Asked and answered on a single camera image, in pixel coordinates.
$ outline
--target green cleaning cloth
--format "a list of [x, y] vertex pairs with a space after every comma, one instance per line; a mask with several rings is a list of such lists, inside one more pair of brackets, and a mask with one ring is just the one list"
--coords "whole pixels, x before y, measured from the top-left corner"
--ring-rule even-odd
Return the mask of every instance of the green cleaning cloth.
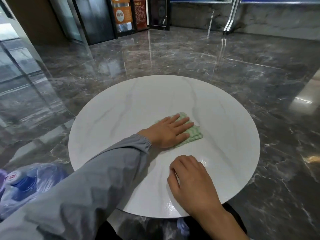
[[[176, 121], [188, 117], [186, 115], [186, 113], [181, 112], [179, 114], [180, 114], [180, 117]], [[203, 137], [203, 134], [200, 132], [200, 126], [196, 126], [196, 125], [194, 125], [191, 128], [187, 129], [184, 133], [188, 133], [190, 135], [190, 137], [188, 139], [186, 139], [185, 141], [182, 141], [178, 145], [175, 145], [174, 148], [180, 147], [180, 146], [182, 146], [184, 144], [187, 144], [189, 142], [201, 139]]]

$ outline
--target white marble tabletop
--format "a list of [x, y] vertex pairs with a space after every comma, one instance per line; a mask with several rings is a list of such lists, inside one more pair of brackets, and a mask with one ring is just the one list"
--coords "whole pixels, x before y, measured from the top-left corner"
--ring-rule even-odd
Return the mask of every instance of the white marble tabletop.
[[188, 77], [139, 77], [94, 97], [78, 114], [70, 132], [73, 168], [80, 168], [114, 143], [179, 112], [185, 112], [200, 126], [203, 138], [160, 153], [151, 161], [145, 178], [118, 208], [146, 217], [186, 216], [167, 184], [169, 165], [179, 155], [193, 155], [201, 161], [220, 201], [228, 201], [255, 171], [260, 154], [258, 131], [236, 99], [209, 83]]

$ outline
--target dark marble floor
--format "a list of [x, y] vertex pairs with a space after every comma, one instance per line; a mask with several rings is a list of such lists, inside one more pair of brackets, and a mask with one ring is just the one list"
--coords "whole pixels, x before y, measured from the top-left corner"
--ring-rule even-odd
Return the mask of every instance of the dark marble floor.
[[[90, 48], [36, 49], [40, 66], [14, 48], [20, 68], [0, 66], [0, 167], [58, 161], [72, 172], [70, 128], [95, 95], [140, 76], [192, 77], [231, 94], [257, 125], [258, 167], [230, 200], [249, 236], [320, 238], [320, 42], [171, 27]], [[109, 220], [125, 240], [182, 239], [175, 220], [118, 210]]]

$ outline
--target red sign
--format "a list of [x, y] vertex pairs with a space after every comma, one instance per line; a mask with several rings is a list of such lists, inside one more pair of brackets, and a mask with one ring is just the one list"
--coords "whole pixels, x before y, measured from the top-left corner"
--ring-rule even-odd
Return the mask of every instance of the red sign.
[[137, 30], [147, 27], [146, 0], [133, 0]]

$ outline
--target gray sleeve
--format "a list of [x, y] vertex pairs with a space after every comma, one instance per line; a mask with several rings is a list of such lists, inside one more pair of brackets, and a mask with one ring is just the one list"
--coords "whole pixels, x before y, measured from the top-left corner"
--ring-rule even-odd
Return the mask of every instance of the gray sleeve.
[[90, 240], [147, 165], [150, 141], [134, 134], [88, 161], [0, 224], [1, 240]]

